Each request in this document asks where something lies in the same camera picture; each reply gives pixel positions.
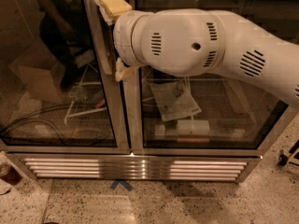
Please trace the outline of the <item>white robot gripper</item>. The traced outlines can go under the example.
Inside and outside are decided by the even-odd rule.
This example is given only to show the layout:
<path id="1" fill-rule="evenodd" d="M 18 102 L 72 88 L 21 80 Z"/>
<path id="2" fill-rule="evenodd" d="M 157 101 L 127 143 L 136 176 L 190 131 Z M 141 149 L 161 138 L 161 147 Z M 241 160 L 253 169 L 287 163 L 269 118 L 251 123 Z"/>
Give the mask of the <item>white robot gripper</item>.
<path id="1" fill-rule="evenodd" d="M 132 34 L 137 22 L 152 15 L 152 12 L 132 10 L 125 0 L 93 0 L 108 25 L 113 29 L 114 47 L 120 58 L 116 61 L 115 80 L 120 82 L 134 73 L 136 67 L 145 66 L 133 50 Z"/>

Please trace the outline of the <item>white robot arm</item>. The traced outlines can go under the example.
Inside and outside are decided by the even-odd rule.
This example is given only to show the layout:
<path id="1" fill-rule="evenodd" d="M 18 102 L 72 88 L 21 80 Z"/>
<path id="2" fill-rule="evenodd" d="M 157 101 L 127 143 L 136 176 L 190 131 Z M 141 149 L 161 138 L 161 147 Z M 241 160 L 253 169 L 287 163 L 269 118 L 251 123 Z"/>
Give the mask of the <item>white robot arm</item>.
<path id="1" fill-rule="evenodd" d="M 114 27 L 119 59 L 175 77 L 216 74 L 257 86 L 299 107 L 299 46 L 225 10 L 138 11 L 124 0 L 93 0 Z"/>

